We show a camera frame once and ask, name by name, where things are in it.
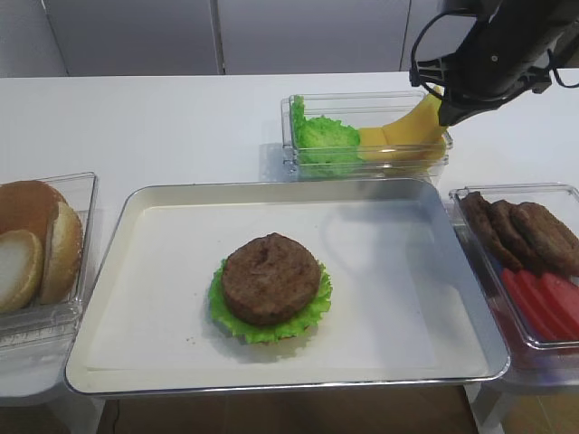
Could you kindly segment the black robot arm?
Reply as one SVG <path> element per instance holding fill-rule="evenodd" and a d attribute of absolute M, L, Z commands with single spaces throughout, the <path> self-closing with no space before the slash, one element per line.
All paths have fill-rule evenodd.
<path fill-rule="evenodd" d="M 455 52 L 417 60 L 422 38 L 446 16 L 475 22 Z M 441 126 L 455 126 L 528 90 L 540 94 L 560 83 L 558 71 L 577 51 L 578 38 L 573 36 L 559 52 L 551 46 L 577 21 L 575 1 L 449 1 L 413 44 L 410 82 L 440 101 Z"/>

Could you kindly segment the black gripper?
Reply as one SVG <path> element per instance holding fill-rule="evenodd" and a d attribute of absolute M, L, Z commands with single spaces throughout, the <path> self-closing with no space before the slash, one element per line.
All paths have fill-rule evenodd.
<path fill-rule="evenodd" d="M 536 62 L 549 51 L 552 23 L 523 17 L 477 20 L 455 52 L 419 61 L 422 39 L 439 20 L 432 18 L 418 33 L 409 78 L 412 86 L 441 100 L 441 126 L 455 126 L 528 90 L 541 93 L 551 85 L 551 66 L 537 67 Z"/>

